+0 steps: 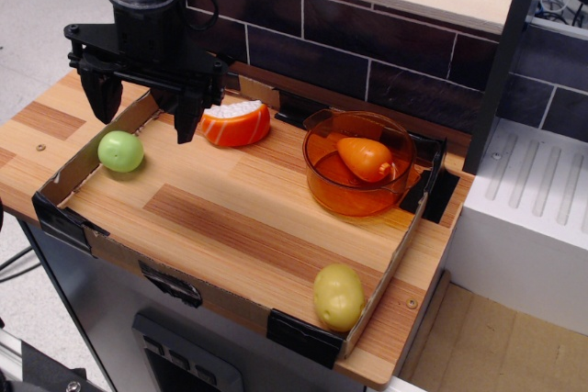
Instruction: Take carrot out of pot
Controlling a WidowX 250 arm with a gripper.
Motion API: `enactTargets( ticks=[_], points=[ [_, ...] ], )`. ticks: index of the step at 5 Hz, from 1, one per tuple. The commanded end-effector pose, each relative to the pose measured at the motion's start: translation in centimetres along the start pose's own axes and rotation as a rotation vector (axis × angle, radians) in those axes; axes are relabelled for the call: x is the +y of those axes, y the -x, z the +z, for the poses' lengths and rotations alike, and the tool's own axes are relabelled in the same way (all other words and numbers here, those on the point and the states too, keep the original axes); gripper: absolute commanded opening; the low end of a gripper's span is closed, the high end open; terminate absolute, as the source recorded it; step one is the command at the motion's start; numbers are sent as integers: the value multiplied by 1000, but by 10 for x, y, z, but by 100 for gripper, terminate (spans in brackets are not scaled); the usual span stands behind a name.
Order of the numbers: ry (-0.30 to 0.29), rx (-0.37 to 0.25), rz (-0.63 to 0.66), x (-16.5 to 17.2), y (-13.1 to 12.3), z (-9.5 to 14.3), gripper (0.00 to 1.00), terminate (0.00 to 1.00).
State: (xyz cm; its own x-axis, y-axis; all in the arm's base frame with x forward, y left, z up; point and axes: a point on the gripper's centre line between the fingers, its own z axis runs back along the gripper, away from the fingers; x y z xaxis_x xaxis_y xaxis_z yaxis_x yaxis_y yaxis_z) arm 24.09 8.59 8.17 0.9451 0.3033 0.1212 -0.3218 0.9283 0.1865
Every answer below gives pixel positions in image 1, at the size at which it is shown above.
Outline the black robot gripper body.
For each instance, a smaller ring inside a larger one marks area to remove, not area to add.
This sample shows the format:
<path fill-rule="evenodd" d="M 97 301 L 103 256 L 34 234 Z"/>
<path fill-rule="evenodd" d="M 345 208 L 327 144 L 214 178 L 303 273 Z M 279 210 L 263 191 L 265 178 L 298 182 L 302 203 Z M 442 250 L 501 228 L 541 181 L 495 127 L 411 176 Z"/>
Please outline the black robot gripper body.
<path fill-rule="evenodd" d="M 188 88 L 201 87 L 206 90 L 206 108 L 216 106 L 224 97 L 228 65 L 201 49 L 189 35 L 216 24 L 219 9 L 214 6 L 212 16 L 195 25 L 180 2 L 156 9 L 116 3 L 112 24 L 64 28 L 72 44 L 70 66 L 78 72 L 80 62 L 88 61 L 100 71 L 114 73 L 122 84 L 150 87 L 176 99 Z"/>

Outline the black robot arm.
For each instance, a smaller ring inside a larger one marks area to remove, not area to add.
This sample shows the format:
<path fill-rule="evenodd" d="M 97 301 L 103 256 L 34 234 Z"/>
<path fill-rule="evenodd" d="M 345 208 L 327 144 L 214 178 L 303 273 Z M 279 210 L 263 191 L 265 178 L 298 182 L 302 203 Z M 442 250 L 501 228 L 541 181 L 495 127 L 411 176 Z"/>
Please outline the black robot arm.
<path fill-rule="evenodd" d="M 172 114 L 178 143 L 192 140 L 205 109 L 221 103 L 228 64 L 201 49 L 193 32 L 211 28 L 187 19 L 186 0 L 109 0 L 111 24 L 71 24 L 71 67 L 95 116 L 105 124 L 119 110 L 124 83 L 150 88 L 159 107 Z"/>

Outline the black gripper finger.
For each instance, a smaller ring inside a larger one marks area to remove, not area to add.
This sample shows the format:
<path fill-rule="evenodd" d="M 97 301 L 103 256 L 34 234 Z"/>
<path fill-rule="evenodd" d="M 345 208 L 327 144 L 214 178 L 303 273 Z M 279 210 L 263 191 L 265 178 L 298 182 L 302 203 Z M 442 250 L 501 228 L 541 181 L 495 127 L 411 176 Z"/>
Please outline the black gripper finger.
<path fill-rule="evenodd" d="M 109 124 L 121 104 L 121 80 L 112 72 L 100 71 L 88 61 L 80 62 L 78 73 L 95 117 L 102 123 Z"/>
<path fill-rule="evenodd" d="M 201 87 L 188 88 L 178 96 L 174 113 L 178 144 L 192 141 L 206 104 L 206 90 Z"/>

